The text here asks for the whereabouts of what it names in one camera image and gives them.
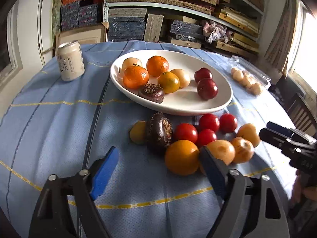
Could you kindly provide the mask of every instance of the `oval plate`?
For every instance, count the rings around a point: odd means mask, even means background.
[[[179,89],[172,94],[166,94],[161,104],[144,99],[137,95],[137,90],[125,88],[122,81],[121,66],[123,61],[129,57],[141,60],[146,68],[146,62],[154,55],[166,58],[169,63],[169,71],[172,69],[183,69],[191,77],[191,82],[186,88]],[[194,80],[195,71],[200,68],[208,68],[213,76],[213,81],[218,86],[218,94],[215,98],[204,101],[197,93],[197,84]],[[232,88],[228,80],[215,68],[190,55],[167,51],[167,50],[140,50],[127,53],[114,61],[110,68],[110,77],[115,86],[127,97],[155,111],[175,115],[201,115],[219,111],[229,105],[232,99]],[[150,77],[149,83],[157,84],[157,79]]]

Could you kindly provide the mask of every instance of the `screw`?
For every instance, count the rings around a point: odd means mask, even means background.
[[[80,176],[86,176],[88,173],[89,173],[89,171],[87,169],[82,169],[79,171]]]
[[[238,172],[237,170],[235,170],[235,169],[231,169],[231,170],[229,171],[229,173],[230,173],[232,176],[238,176],[238,175],[239,175],[239,172]]]
[[[267,176],[267,175],[262,175],[261,177],[262,177],[262,179],[263,179],[264,181],[269,181],[269,180],[270,180],[270,177]]]
[[[56,178],[57,178],[57,175],[50,175],[49,181],[54,181],[54,180],[56,180]]]

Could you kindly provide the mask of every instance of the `curtain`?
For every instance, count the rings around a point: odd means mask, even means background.
[[[296,14],[296,0],[286,0],[280,22],[264,55],[265,61],[284,75],[286,75],[288,54],[295,33]]]

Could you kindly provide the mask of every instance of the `red tomato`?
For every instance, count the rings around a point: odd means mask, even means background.
[[[217,139],[217,136],[214,131],[210,129],[204,129],[198,134],[196,145],[198,148],[200,148],[216,139]]]
[[[219,129],[219,125],[218,117],[211,113],[204,114],[199,120],[200,131],[210,129],[216,132]]]
[[[175,140],[189,140],[193,143],[196,143],[198,132],[193,125],[189,123],[181,123],[176,127],[173,136]]]
[[[223,133],[234,132],[238,126],[238,121],[236,117],[230,113],[224,113],[220,119],[220,130]]]

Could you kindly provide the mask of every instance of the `plastic container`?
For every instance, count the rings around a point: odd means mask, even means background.
[[[233,55],[228,60],[228,64],[231,77],[251,94],[258,96],[271,86],[271,78],[245,59]]]

